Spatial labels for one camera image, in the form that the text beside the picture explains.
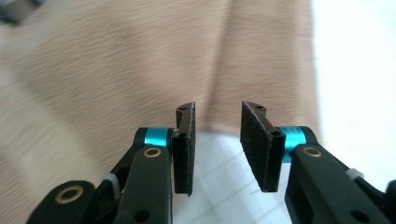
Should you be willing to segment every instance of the brown cloth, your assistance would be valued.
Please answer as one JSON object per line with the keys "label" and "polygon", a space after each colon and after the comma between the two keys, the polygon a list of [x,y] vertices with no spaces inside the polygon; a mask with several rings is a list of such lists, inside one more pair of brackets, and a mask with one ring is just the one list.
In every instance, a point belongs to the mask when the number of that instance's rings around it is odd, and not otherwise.
{"label": "brown cloth", "polygon": [[0,223],[65,181],[96,186],[142,126],[238,133],[241,101],[318,131],[308,0],[49,0],[0,27]]}

